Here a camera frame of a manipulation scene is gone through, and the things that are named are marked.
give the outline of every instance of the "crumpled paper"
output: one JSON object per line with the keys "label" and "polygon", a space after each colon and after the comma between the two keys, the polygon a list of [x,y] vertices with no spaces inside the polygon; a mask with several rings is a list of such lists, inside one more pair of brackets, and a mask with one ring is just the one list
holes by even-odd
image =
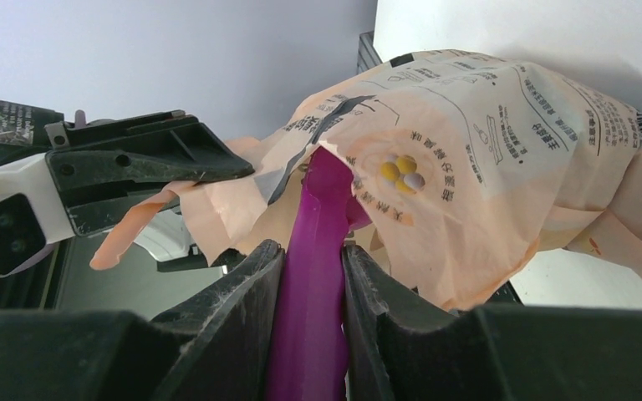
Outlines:
{"label": "crumpled paper", "polygon": [[132,208],[92,266],[113,266],[175,195],[209,260],[265,238],[286,246],[304,162],[323,146],[354,172],[372,220],[348,241],[438,307],[484,302],[541,250],[642,277],[642,115],[535,63],[408,54],[309,97],[265,140],[241,141],[229,145],[254,175],[171,183]]}

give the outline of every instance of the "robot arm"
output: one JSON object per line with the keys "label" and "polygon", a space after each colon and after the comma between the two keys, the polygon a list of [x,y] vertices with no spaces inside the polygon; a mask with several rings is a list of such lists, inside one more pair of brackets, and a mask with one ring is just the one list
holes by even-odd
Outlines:
{"label": "robot arm", "polygon": [[[254,170],[181,110],[75,124],[62,114],[0,101],[0,277],[41,260],[54,244],[111,229],[173,180],[216,182]],[[159,263],[205,263],[174,211],[136,243]]]}

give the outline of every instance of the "white surface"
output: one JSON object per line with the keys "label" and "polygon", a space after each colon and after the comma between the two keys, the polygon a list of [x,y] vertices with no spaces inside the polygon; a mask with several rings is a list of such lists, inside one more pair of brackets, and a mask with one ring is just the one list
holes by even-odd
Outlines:
{"label": "white surface", "polygon": [[188,256],[193,239],[182,216],[173,211],[160,211],[134,243],[146,249],[156,261],[172,261]]}
{"label": "white surface", "polygon": [[[379,0],[383,60],[458,48],[538,62],[642,110],[642,1]],[[550,251],[512,279],[528,304],[642,308],[642,281],[589,256]]]}

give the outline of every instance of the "black plastic bracket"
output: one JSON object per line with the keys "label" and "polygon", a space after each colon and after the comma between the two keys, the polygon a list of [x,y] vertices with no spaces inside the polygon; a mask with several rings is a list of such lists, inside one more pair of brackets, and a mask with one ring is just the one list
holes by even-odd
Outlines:
{"label": "black plastic bracket", "polygon": [[77,236],[111,228],[171,181],[211,183],[254,172],[180,110],[83,128],[55,123],[46,131],[56,147],[46,162]]}
{"label": "black plastic bracket", "polygon": [[343,252],[353,400],[642,399],[642,311],[486,304],[456,318]]}
{"label": "black plastic bracket", "polygon": [[283,263],[265,241],[152,322],[0,311],[0,399],[261,399]]}

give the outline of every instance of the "purple plastic handle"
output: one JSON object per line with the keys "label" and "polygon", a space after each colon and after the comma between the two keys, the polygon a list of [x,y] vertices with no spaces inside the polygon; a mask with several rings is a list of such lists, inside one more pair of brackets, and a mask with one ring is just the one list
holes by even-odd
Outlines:
{"label": "purple plastic handle", "polygon": [[341,248],[368,217],[352,196],[353,174],[327,150],[311,157],[280,283],[265,397],[342,399],[348,344],[341,329]]}

